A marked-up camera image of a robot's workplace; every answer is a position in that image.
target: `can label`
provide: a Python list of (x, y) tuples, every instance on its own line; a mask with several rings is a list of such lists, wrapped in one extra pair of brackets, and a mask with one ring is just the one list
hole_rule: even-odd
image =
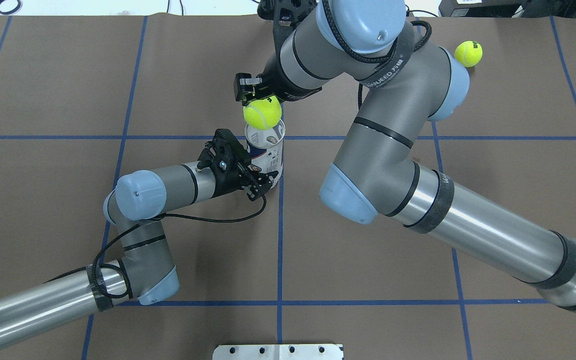
[(275, 187), (284, 171), (284, 135), (286, 128), (284, 121), (272, 129), (259, 130), (250, 125), (245, 127), (246, 149), (252, 158), (253, 170), (261, 173), (272, 173), (278, 171), (279, 174), (274, 178), (272, 187)]

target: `table surface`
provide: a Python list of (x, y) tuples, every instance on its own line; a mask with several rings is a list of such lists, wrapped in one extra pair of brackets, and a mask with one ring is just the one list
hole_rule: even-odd
[[(484, 57), (412, 157), (576, 237), (576, 20), (429, 21), (435, 44), (476, 40)], [(0, 297), (93, 260), (116, 235), (101, 205), (120, 175), (194, 161), (217, 128), (242, 135), (233, 76), (259, 73), (272, 51), (256, 16), (0, 16)], [(576, 359), (576, 314), (393, 219), (359, 225), (320, 202), (356, 91), (343, 75), (285, 104), (285, 171), (263, 214), (164, 220), (178, 294), (0, 359), (208, 360), (220, 344), (277, 342), (343, 344), (347, 359)], [(178, 212), (258, 207), (238, 191)]]

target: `silver arm tube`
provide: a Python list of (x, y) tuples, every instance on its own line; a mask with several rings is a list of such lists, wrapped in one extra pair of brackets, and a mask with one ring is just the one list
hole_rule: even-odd
[[(336, 2), (329, 3), (334, 16)], [(395, 2), (379, 3), (386, 11)], [(315, 89), (341, 73), (355, 79), (371, 77), (375, 64), (355, 60), (338, 48), (336, 39), (325, 35), (325, 20), (316, 20), (315, 14), (309, 14), (281, 48), (278, 63), (291, 84)], [(361, 18), (361, 11), (356, 16), (354, 20), (341, 16), (337, 27), (342, 34), (344, 26), (352, 29), (353, 24), (371, 21)], [(420, 38), (414, 34), (415, 43)], [(365, 56), (381, 57), (385, 51)], [(368, 92), (320, 196), (332, 210), (359, 223), (368, 224), (383, 214), (410, 230), (429, 233), (530, 284), (554, 305), (576, 312), (576, 239), (531, 223), (408, 159), (425, 121), (439, 120), (438, 113), (448, 116), (461, 103), (467, 77), (450, 54), (428, 42), (396, 76), (379, 78), (377, 83), (390, 81)]]
[[(119, 266), (116, 260), (110, 264)], [(117, 271), (101, 271), (108, 292), (126, 291), (126, 283)], [(112, 299), (112, 304), (126, 300), (128, 296)], [(1, 298), (0, 350), (96, 312), (98, 305), (86, 271)]]
[[(197, 173), (197, 162), (153, 170), (167, 186), (165, 211), (210, 199), (215, 191), (215, 176), (209, 168)], [(104, 203), (104, 213), (119, 233), (137, 221), (119, 210), (112, 192)], [(0, 299), (0, 350), (69, 322), (103, 312), (134, 296), (142, 305), (162, 301), (177, 292), (176, 268), (160, 221), (142, 221), (121, 239), (125, 256), (109, 262), (126, 272), (128, 284), (113, 268), (98, 269), (98, 283), (110, 294), (128, 295), (107, 298), (92, 288), (91, 266), (57, 280)]]

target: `gray arm segment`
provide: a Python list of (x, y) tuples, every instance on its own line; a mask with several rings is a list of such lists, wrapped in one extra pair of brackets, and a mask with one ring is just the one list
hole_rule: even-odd
[[(358, 18), (355, 23), (364, 21)], [(334, 46), (320, 25), (313, 11), (283, 44), (280, 63), (286, 77), (307, 89), (341, 73), (360, 82), (368, 78), (375, 64), (357, 61)], [(421, 38), (414, 36), (415, 41)], [(576, 239), (531, 223), (409, 159), (425, 121), (441, 120), (462, 102), (467, 78), (448, 52), (428, 42), (386, 85), (370, 89), (322, 185), (322, 201), (362, 224), (377, 214), (393, 217), (576, 312)]]

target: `equipment in background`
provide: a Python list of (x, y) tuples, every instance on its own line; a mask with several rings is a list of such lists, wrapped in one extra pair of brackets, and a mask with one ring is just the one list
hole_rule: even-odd
[(439, 15), (446, 18), (512, 18), (524, 2), (525, 0), (441, 0)]

